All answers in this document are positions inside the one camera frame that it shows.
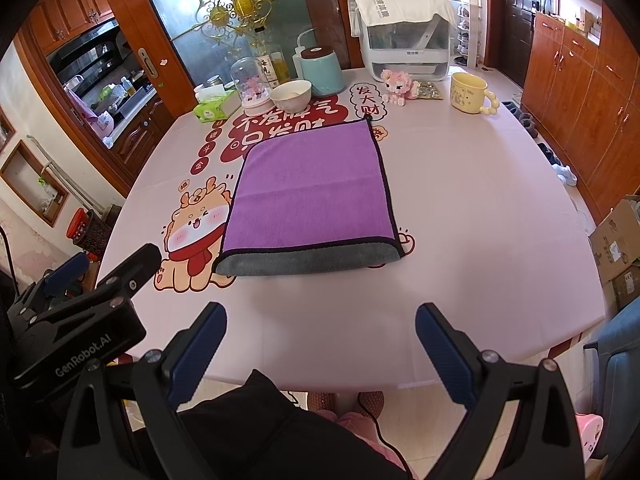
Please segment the purple grey microfibre towel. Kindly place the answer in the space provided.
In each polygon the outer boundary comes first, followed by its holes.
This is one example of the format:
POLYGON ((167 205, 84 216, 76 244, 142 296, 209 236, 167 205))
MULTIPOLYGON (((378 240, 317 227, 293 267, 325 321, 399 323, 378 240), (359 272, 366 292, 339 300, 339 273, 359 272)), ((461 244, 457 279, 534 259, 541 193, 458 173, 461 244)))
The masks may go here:
POLYGON ((372 119, 293 132, 246 155, 216 273, 378 268, 405 257, 372 119))

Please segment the red plastic bucket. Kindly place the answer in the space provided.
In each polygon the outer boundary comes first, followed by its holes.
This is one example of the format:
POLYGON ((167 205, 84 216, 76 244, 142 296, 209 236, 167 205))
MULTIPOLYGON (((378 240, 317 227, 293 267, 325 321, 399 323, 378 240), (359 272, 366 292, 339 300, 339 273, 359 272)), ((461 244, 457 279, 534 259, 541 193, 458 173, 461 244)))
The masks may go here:
POLYGON ((76 243, 83 237, 90 223, 90 214, 84 208, 78 208, 66 230, 66 237, 76 243))

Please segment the blue chair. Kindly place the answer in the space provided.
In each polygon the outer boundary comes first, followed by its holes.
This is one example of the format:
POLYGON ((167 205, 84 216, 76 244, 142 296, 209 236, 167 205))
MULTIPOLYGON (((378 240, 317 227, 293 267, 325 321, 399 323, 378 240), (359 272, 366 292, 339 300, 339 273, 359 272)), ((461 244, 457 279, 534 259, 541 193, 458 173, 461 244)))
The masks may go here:
POLYGON ((594 411, 603 418, 595 456, 619 458, 639 427, 639 299, 631 301, 585 345, 597 353, 594 411))

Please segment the green tissue box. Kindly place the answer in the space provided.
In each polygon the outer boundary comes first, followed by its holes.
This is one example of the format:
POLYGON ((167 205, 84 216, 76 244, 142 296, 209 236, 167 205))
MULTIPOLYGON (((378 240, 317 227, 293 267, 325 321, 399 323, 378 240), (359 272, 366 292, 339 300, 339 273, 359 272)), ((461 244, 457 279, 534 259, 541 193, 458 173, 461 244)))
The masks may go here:
POLYGON ((218 122, 231 117, 241 106, 239 93, 235 88, 226 89, 222 84, 205 87, 202 84, 194 88, 198 101, 193 114, 200 122, 218 122))

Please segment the cardboard box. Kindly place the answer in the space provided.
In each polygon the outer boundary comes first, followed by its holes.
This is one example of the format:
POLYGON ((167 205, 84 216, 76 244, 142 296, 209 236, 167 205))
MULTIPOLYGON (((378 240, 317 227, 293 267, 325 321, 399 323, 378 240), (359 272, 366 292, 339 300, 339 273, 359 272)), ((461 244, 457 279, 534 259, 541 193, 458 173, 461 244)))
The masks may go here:
POLYGON ((600 282, 613 286, 622 310, 639 298, 639 196, 624 197, 589 239, 600 282))

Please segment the pink cartoon printed tablecloth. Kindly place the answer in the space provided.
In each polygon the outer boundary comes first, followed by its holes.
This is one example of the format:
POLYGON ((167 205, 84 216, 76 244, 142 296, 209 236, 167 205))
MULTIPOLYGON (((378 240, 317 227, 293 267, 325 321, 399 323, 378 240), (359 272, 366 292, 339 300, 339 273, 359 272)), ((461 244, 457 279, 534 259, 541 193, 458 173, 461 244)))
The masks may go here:
POLYGON ((598 324, 582 219, 507 110, 382 101, 364 70, 297 114, 179 117, 134 182, 102 262, 160 248, 134 296, 132 349, 163 348, 212 301, 228 328, 208 376, 279 387, 422 386, 414 329, 431 302, 482 349, 536 356, 598 324))

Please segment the glass dome pink base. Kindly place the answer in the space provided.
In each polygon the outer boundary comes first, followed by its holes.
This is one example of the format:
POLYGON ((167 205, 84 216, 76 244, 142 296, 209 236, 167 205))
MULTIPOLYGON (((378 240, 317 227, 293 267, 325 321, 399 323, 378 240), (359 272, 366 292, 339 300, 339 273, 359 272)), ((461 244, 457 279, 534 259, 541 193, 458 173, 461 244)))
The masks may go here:
POLYGON ((241 58, 236 61, 230 68, 230 76, 247 117, 265 114, 274 107, 270 85, 254 58, 241 58))

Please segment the white ceramic bowl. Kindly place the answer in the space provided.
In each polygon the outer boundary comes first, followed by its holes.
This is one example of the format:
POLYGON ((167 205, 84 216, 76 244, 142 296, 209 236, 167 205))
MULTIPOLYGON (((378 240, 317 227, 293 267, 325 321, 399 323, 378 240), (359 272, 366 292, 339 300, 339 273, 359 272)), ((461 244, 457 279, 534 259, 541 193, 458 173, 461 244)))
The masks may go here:
POLYGON ((311 83, 308 80, 291 80, 272 89, 270 99, 279 110, 296 114, 302 112, 309 104, 311 89, 311 83))

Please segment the yellow oil bottle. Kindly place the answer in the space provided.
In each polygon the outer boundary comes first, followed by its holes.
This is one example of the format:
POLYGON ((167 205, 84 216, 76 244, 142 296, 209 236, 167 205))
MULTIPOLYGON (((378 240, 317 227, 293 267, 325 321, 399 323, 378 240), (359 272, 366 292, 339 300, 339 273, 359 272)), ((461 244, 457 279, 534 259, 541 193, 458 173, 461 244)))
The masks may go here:
POLYGON ((291 80, 290 72, 288 71, 288 64, 284 57, 282 49, 277 44, 270 44, 269 56, 271 58, 271 64, 273 70, 277 75, 280 84, 284 84, 291 80))

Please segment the clear liquor bottle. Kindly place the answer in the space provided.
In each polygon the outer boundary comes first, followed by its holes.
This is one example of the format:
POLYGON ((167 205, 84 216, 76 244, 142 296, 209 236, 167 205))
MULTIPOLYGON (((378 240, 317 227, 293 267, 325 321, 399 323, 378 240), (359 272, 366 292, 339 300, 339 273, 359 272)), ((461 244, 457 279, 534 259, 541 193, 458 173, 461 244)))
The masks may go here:
POLYGON ((269 50, 267 48, 267 39, 265 36, 264 26, 258 26, 254 29, 252 48, 254 52, 254 58, 257 61, 262 74, 265 76, 265 80, 268 82, 271 88, 277 88, 277 86, 280 84, 280 81, 276 70, 274 69, 269 50))

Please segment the wooden glass sliding door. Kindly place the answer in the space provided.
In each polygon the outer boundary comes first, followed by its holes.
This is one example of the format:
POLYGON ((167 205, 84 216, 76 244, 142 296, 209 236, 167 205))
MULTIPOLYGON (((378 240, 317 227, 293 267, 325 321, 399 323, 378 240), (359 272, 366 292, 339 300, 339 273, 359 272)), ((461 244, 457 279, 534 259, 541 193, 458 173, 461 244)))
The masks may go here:
POLYGON ((107 0, 134 55, 172 117, 196 105, 209 77, 230 78, 239 58, 274 47, 285 64, 297 46, 330 47, 341 68, 362 64, 347 0, 107 0))

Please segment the teal canister brown lid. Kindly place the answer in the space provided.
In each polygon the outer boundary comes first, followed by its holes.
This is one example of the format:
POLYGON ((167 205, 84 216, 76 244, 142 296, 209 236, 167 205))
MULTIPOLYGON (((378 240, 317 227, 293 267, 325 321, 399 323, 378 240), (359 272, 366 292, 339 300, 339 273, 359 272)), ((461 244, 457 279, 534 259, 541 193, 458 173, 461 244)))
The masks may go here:
POLYGON ((300 55, 302 78, 311 83, 316 98, 334 96, 345 87, 340 61, 331 47, 311 47, 300 55))

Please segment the pink plush cat toy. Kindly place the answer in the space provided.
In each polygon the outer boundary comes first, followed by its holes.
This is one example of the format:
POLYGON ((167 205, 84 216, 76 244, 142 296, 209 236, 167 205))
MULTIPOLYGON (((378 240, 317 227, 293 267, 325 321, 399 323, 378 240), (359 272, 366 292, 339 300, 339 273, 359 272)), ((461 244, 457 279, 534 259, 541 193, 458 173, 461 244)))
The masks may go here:
POLYGON ((386 88, 382 96, 384 102, 404 106, 407 101, 418 98, 420 84, 408 73, 382 70, 381 79, 386 88))

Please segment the small patterned snack packet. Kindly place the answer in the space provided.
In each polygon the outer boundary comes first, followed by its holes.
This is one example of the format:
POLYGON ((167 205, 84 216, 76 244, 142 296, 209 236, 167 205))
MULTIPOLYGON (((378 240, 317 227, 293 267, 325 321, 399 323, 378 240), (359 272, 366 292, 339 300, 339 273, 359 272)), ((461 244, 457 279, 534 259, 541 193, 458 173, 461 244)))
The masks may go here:
POLYGON ((420 100, 442 100, 442 92, 431 81, 416 82, 416 97, 420 100))

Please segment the white cloth on appliance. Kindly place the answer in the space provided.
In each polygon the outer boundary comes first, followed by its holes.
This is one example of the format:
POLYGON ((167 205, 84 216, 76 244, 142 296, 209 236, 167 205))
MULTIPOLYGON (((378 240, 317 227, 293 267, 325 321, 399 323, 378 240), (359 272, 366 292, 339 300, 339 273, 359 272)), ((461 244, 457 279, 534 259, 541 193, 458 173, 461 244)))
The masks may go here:
POLYGON ((397 23, 426 23, 439 15, 456 24, 449 0, 347 0, 350 36, 358 38, 365 27, 397 23))

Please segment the white countertop appliance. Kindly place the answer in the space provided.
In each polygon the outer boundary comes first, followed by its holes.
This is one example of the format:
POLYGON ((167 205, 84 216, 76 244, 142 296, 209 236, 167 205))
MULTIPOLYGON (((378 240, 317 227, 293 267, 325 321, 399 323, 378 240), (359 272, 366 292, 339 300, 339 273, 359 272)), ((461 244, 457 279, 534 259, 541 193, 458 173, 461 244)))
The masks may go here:
POLYGON ((366 26, 358 18, 364 66, 382 80, 382 71, 407 73, 412 79, 444 79, 450 61, 450 24, 438 14, 428 22, 366 26))

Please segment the wooden cabinet wall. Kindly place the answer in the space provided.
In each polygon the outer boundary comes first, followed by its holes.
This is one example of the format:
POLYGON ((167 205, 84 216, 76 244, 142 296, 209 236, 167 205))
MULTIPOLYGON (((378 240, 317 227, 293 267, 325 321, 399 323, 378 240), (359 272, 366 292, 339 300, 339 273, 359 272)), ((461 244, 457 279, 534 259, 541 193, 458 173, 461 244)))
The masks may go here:
POLYGON ((639 192, 639 51, 609 8, 594 44, 539 13, 522 104, 597 221, 639 192))

